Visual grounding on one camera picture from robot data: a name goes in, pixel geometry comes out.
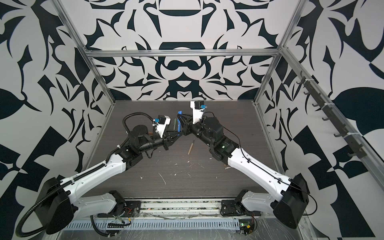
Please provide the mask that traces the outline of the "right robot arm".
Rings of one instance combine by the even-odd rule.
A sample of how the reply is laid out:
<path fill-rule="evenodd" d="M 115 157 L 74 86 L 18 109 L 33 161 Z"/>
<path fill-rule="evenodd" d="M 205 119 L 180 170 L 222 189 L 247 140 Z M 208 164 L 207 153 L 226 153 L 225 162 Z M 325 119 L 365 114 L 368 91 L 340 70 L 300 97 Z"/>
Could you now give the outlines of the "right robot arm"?
<path fill-rule="evenodd" d="M 242 172 L 269 193 L 268 197 L 262 198 L 251 191 L 241 192 L 238 206 L 244 214 L 270 213 L 288 228 L 296 229 L 299 226 L 313 198 L 307 181 L 301 175 L 290 178 L 249 155 L 241 147 L 240 141 L 235 142 L 225 136 L 227 128 L 216 117 L 202 116 L 197 121 L 192 115 L 178 114 L 178 120 L 183 135 L 193 134 L 209 147 L 214 159 Z"/>

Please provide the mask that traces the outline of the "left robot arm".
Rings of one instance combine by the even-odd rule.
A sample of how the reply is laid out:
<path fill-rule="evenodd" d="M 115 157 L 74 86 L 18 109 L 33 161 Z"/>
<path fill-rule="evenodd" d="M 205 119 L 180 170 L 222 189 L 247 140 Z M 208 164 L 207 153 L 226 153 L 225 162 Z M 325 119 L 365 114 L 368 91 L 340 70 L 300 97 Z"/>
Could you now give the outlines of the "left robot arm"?
<path fill-rule="evenodd" d="M 69 178 L 49 179 L 43 185 L 36 203 L 17 224 L 17 237 L 26 238 L 45 232 L 60 232 L 72 221 L 97 214 L 120 216 L 126 201 L 118 191 L 85 197 L 93 188 L 106 180 L 124 173 L 143 159 L 151 158 L 149 151 L 160 147 L 168 150 L 182 136 L 185 123 L 178 114 L 178 130 L 170 130 L 171 118 L 156 118 L 143 112 L 125 116 L 122 120 L 127 138 L 112 150 L 107 158 L 93 167 Z"/>

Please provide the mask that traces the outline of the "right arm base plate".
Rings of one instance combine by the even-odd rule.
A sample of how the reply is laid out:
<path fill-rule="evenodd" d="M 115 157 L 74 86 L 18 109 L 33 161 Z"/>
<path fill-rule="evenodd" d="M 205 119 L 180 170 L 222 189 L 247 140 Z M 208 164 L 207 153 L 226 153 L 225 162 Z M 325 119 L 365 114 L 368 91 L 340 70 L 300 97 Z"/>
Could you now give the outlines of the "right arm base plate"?
<path fill-rule="evenodd" d="M 235 200 L 222 200 L 220 214 L 223 217 L 255 216 L 254 212 L 248 211 L 240 202 Z"/>

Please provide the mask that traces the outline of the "blue pen cap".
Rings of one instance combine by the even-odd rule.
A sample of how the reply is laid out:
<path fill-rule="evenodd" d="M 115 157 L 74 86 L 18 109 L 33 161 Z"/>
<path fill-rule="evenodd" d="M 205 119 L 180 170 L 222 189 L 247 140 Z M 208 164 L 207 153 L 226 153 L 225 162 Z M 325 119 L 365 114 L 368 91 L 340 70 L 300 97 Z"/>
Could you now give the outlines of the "blue pen cap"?
<path fill-rule="evenodd" d="M 182 127 L 182 123 L 181 123 L 181 120 L 180 120 L 180 115 L 182 114 L 183 112 L 182 111 L 178 111 L 178 126 L 181 126 Z"/>

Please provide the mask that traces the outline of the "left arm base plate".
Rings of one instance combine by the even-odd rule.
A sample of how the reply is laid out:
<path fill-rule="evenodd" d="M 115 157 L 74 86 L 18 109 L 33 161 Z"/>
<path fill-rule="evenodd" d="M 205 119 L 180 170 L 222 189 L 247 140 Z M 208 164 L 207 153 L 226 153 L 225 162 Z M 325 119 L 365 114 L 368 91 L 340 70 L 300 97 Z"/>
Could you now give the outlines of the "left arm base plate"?
<path fill-rule="evenodd" d="M 125 205 L 123 208 L 123 213 L 121 214 L 121 217 L 123 218 L 133 218 L 140 214 L 141 212 L 141 201 L 125 201 Z"/>

